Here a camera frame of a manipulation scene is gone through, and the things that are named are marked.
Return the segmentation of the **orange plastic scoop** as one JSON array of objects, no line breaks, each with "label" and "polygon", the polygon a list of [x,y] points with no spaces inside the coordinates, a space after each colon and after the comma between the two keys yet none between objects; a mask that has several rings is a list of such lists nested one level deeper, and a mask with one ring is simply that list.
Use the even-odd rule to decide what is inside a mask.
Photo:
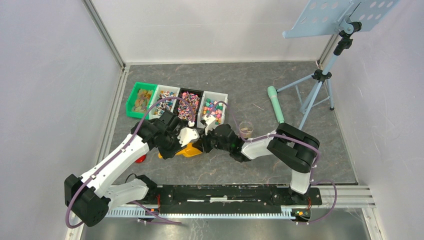
[{"label": "orange plastic scoop", "polygon": [[186,157],[186,158],[191,158],[191,157],[200,155],[202,153],[203,152],[201,150],[195,148],[192,143],[189,143],[188,145],[185,146],[185,148],[183,150],[176,153],[175,156],[183,156],[183,157]]}]

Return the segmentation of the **clear plastic jar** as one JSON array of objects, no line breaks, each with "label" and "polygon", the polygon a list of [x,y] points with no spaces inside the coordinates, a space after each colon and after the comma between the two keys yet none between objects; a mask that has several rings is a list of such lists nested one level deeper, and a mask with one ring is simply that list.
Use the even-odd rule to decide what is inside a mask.
[{"label": "clear plastic jar", "polygon": [[244,138],[244,139],[248,139],[252,137],[252,133],[254,130],[254,126],[251,122],[249,121],[242,121],[239,124],[239,135]]}]

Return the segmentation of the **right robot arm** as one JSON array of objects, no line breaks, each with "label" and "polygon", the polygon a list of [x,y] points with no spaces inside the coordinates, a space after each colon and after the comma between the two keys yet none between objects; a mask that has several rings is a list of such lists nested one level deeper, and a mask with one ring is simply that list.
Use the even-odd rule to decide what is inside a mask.
[{"label": "right robot arm", "polygon": [[288,196],[295,204],[309,198],[313,164],[320,157],[320,141],[288,123],[280,123],[275,131],[257,138],[243,138],[229,124],[219,125],[204,130],[193,147],[202,153],[226,151],[240,163],[275,156],[291,169]]}]

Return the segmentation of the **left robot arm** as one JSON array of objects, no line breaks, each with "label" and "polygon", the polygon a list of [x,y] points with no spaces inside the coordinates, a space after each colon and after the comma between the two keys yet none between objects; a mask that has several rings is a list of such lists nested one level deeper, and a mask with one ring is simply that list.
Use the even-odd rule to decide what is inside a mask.
[{"label": "left robot arm", "polygon": [[115,180],[137,159],[156,148],[162,156],[173,157],[183,147],[178,127],[184,124],[176,114],[166,111],[161,117],[137,123],[123,142],[106,158],[80,176],[70,174],[64,181],[67,207],[65,224],[74,229],[83,224],[92,227],[121,205],[142,200],[153,203],[157,190],[142,179],[114,185]]}]

